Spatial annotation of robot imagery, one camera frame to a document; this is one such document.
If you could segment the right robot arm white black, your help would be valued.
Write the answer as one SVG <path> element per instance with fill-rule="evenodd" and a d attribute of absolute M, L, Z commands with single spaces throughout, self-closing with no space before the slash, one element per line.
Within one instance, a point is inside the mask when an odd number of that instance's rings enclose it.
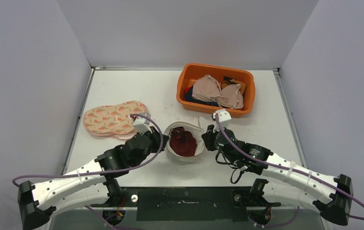
<path fill-rule="evenodd" d="M 240 175 L 254 173 L 274 178 L 282 184 L 266 179 L 256 179 L 250 191 L 250 200 L 260 206 L 267 204 L 290 204 L 313 210 L 336 225 L 349 223 L 352 205 L 352 180 L 344 174 L 329 176 L 304 168 L 288 161 L 270 149 L 238 140 L 234 133 L 209 125 L 202 140 L 208 151 L 224 160 Z"/>

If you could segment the beige pink bra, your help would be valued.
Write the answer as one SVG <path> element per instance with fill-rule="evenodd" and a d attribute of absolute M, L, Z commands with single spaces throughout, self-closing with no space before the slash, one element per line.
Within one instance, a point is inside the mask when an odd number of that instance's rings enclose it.
<path fill-rule="evenodd" d="M 221 82 L 207 74 L 193 84 L 193 98 L 205 102 L 217 102 L 219 107 L 240 110 L 244 107 L 246 85 L 226 78 Z"/>

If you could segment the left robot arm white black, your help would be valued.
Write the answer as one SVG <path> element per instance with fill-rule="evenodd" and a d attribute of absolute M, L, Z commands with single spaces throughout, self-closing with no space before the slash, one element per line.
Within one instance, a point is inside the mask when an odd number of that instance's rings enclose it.
<path fill-rule="evenodd" d="M 118 205 L 123 194 L 116 179 L 140 168 L 151 153 L 163 151 L 169 140 L 154 127 L 150 129 L 65 175 L 49 177 L 45 182 L 20 183 L 18 205 L 23 229 L 37 229 L 52 217 L 79 207 Z"/>

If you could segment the floral mesh laundry bag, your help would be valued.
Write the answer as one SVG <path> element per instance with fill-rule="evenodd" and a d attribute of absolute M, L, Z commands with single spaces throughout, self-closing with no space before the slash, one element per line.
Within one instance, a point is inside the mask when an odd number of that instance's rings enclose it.
<path fill-rule="evenodd" d="M 146 112 L 148 109 L 143 103 L 128 101 L 90 109 L 85 112 L 82 122 L 92 136 L 126 140 L 136 133 L 130 114 Z"/>

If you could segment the maroon bra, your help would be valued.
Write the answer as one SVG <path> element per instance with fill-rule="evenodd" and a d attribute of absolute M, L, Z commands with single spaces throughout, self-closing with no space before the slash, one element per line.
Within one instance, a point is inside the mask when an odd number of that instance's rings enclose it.
<path fill-rule="evenodd" d="M 197 143 L 192 133 L 180 126 L 170 131 L 170 147 L 178 156 L 193 157 Z"/>

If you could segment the round white mesh laundry bag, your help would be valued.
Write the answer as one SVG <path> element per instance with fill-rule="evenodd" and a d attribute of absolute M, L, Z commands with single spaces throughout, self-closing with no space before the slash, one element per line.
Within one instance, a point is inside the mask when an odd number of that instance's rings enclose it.
<path fill-rule="evenodd" d="M 169 137 L 165 153 L 175 164 L 192 164 L 206 152 L 202 135 L 208 121 L 200 116 L 193 122 L 174 122 L 170 124 L 164 134 Z"/>

